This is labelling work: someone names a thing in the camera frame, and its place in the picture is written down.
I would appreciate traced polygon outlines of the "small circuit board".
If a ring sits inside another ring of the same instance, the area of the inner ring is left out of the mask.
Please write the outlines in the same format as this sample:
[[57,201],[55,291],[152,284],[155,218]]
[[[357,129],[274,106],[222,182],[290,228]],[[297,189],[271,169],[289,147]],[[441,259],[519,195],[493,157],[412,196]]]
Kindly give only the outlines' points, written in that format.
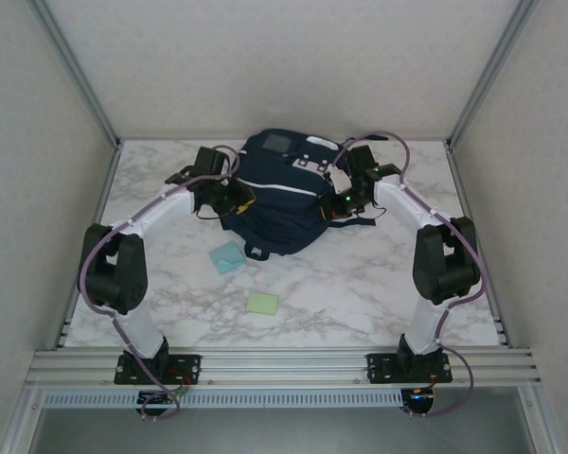
[[406,404],[413,401],[433,401],[435,397],[432,388],[403,389],[401,394]]
[[157,405],[171,406],[174,404],[172,396],[169,393],[152,391],[140,391],[136,398],[137,405]]

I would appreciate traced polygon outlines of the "light blue sticky note pad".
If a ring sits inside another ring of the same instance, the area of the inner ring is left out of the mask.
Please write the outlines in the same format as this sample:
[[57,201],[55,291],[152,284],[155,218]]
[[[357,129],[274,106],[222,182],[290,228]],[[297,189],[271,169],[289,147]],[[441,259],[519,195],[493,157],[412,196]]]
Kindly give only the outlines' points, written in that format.
[[219,275],[224,275],[246,263],[238,245],[233,241],[210,251],[209,257]]

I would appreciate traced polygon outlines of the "aluminium mounting rail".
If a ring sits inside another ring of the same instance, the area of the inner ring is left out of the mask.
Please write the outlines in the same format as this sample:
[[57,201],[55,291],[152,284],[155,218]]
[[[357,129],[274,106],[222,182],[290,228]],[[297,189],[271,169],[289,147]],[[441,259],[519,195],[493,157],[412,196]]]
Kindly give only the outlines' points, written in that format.
[[[202,357],[200,389],[367,388],[369,354],[393,347],[346,348],[175,348],[175,354]],[[541,385],[528,349],[459,347],[477,387]],[[120,348],[63,348],[37,352],[24,379],[28,389],[113,389]]]

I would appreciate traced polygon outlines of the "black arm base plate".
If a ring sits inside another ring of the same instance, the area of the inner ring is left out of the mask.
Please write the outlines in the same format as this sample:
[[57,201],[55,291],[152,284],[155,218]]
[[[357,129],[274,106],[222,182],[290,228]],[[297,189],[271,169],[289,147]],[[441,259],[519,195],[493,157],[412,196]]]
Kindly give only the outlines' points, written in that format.
[[371,384],[451,383],[453,375],[449,358],[441,350],[428,355],[369,354],[367,378]]
[[[196,385],[201,370],[200,355],[162,355],[142,358],[145,367],[164,385]],[[153,381],[129,352],[124,352],[115,367],[116,385],[151,385]]]

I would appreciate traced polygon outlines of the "aluminium frame post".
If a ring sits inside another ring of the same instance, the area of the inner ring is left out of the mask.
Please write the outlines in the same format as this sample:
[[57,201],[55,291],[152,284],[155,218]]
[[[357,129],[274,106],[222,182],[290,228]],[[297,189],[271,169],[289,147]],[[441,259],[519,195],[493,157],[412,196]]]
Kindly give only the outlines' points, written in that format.
[[446,139],[450,152],[454,151],[468,132],[473,119],[485,102],[490,89],[540,1],[518,0],[451,133]]
[[120,146],[120,138],[101,106],[98,97],[92,88],[88,78],[75,56],[75,53],[67,41],[62,27],[49,6],[47,0],[26,0],[26,3],[35,14],[40,26],[44,30],[48,40],[55,50],[62,65],[71,78],[75,88],[79,92],[90,114],[97,123],[102,135],[108,144],[115,150]]

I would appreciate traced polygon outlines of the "light green sticky note pad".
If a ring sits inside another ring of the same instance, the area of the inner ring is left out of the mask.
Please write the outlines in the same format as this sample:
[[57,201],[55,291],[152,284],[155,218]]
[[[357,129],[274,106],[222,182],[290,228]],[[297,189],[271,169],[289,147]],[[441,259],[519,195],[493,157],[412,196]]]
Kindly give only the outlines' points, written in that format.
[[254,314],[274,316],[277,312],[278,297],[272,294],[251,292],[246,311]]

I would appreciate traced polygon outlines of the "navy blue backpack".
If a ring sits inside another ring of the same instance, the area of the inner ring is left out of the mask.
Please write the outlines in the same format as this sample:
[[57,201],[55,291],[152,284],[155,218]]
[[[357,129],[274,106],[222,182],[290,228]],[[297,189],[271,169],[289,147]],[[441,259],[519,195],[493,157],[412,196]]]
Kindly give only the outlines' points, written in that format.
[[334,192],[325,178],[328,165],[343,170],[336,156],[342,146],[320,136],[282,129],[261,131],[240,150],[240,166],[230,179],[255,194],[244,213],[220,218],[222,228],[244,240],[247,257],[265,261],[272,254],[291,255],[307,248],[329,228],[374,227],[372,218],[324,220],[319,197]]

